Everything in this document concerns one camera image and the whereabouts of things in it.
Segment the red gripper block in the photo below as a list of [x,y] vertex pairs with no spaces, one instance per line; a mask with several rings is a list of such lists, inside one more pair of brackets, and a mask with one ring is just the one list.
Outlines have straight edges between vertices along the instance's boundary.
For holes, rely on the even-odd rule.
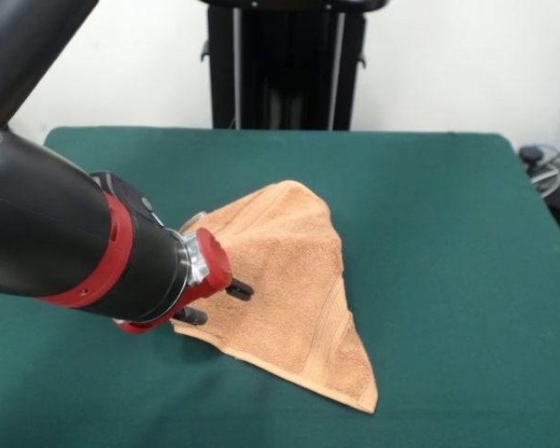
[[173,304],[166,306],[162,316],[146,323],[117,319],[116,325],[120,329],[140,334],[169,320],[202,326],[208,320],[207,314],[189,305],[224,289],[235,299],[251,300],[254,289],[236,278],[232,279],[228,256],[210,231],[199,228],[188,235],[173,232],[173,236],[180,242],[181,266],[187,271],[180,292],[174,296]]

